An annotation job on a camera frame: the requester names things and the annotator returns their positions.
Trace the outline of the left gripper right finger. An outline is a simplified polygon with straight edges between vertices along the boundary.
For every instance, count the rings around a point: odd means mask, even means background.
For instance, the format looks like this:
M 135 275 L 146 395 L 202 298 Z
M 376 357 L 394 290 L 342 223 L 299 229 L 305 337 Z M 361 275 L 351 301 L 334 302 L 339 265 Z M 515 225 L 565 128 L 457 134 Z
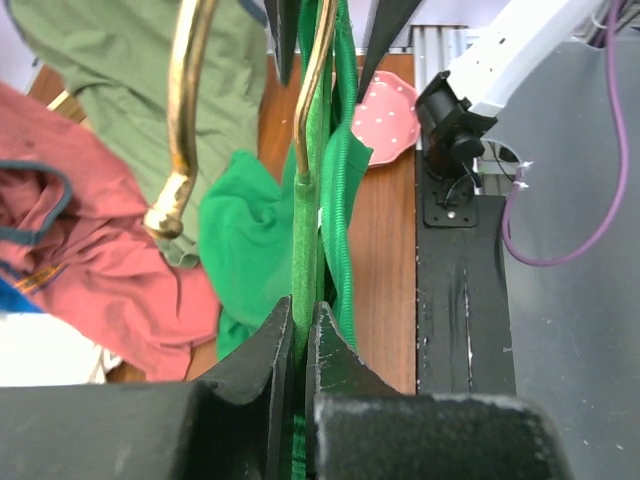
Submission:
M 313 479 L 570 479 L 557 432 L 503 395 L 410 396 L 385 383 L 315 305 L 306 373 Z

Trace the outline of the bright green tank top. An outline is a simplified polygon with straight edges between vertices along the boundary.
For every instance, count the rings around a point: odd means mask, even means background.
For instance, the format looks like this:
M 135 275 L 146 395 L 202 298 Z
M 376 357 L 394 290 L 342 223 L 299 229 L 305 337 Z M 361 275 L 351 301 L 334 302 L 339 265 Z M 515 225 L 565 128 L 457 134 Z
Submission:
M 357 61 L 345 1 L 337 7 L 326 70 L 336 75 L 323 75 L 308 118 L 310 184 L 296 176 L 294 149 L 280 181 L 254 154 L 239 150 L 200 203 L 200 258 L 222 304 L 219 358 L 253 335 L 284 296 L 293 298 L 296 344 L 303 348 L 319 259 L 335 287 L 328 301 L 339 331 L 356 344 L 348 227 L 372 151 L 351 131 Z

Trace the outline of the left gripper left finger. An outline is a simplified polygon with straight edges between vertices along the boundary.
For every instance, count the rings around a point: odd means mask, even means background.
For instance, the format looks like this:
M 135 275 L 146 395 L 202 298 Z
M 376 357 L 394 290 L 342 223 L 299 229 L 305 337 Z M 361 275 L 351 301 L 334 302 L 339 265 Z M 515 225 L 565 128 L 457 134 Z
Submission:
M 287 479 L 294 334 L 289 298 L 189 382 L 5 388 L 5 479 Z

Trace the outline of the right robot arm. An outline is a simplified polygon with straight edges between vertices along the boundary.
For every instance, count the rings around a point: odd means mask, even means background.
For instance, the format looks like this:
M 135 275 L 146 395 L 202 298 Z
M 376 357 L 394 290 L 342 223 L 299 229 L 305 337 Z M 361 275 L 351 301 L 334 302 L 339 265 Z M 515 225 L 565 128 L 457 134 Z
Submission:
M 281 82 L 289 80 L 301 1 L 257 1 L 274 41 Z M 373 69 L 421 1 L 377 1 L 358 102 Z M 468 50 L 439 72 L 417 101 L 443 177 L 458 178 L 484 153 L 481 137 L 533 70 L 600 1 L 510 1 Z

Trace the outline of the olive green tank top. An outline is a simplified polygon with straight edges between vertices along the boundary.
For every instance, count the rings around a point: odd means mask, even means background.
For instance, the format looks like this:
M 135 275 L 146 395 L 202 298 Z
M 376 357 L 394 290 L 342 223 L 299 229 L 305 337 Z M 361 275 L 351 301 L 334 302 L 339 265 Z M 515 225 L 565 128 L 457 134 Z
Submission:
M 92 131 L 132 171 L 148 202 L 169 174 L 168 73 L 177 1 L 24 0 L 6 4 L 27 45 L 57 72 Z M 254 9 L 220 1 L 203 59 L 196 118 L 197 182 L 166 260 L 199 261 L 198 208 L 237 150 L 258 151 L 266 34 Z

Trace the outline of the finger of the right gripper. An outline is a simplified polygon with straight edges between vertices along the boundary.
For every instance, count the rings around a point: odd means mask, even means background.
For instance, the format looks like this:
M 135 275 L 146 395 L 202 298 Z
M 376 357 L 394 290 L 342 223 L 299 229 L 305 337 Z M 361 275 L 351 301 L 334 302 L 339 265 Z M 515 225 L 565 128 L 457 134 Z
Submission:
M 296 49 L 300 0 L 265 0 L 274 62 L 281 84 L 288 84 Z
M 358 103 L 364 100 L 379 63 L 421 3 L 422 0 L 379 0 L 372 5 L 373 19 L 368 25 L 368 44 L 360 75 Z

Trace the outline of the green plastic hanger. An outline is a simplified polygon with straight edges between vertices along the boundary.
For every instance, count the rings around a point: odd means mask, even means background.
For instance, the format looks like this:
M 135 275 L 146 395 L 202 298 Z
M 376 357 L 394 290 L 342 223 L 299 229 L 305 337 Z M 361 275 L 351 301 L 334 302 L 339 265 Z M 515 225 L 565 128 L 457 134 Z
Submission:
M 344 1 L 276 1 L 267 7 L 282 75 L 303 67 L 292 144 L 280 183 L 258 159 L 235 153 L 199 207 L 200 257 L 223 304 L 218 355 L 247 346 L 278 299 L 292 301 L 294 358 L 305 357 L 312 309 L 327 280 L 352 308 L 347 229 L 358 184 L 347 177 L 358 71 Z

